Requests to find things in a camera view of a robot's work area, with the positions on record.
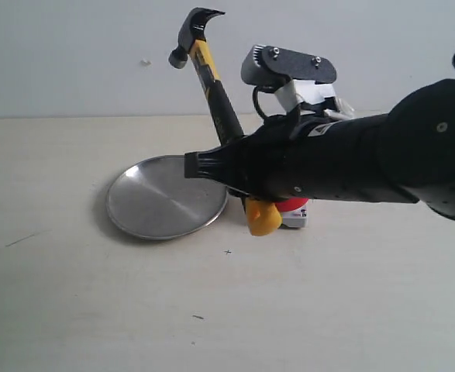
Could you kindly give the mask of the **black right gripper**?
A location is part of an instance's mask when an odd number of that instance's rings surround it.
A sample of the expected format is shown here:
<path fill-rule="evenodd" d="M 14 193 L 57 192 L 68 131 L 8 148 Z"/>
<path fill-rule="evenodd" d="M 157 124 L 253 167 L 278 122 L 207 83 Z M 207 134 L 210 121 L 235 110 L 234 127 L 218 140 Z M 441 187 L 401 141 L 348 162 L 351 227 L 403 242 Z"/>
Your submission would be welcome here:
<path fill-rule="evenodd" d="M 290 197 L 389 202 L 390 181 L 377 158 L 385 114 L 332 121 L 276 117 L 232 145 L 184 155 L 184 177 L 227 184 L 269 201 Z"/>

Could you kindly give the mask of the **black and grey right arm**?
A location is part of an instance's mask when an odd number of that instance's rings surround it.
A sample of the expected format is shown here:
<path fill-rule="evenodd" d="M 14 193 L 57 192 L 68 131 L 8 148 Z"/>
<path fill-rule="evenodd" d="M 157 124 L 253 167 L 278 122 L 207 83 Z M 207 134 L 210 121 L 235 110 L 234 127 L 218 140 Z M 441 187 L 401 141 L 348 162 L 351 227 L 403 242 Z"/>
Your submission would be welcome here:
<path fill-rule="evenodd" d="M 455 79 L 378 115 L 273 116 L 248 136 L 187 153 L 184 175 L 267 202 L 423 202 L 455 221 Z"/>

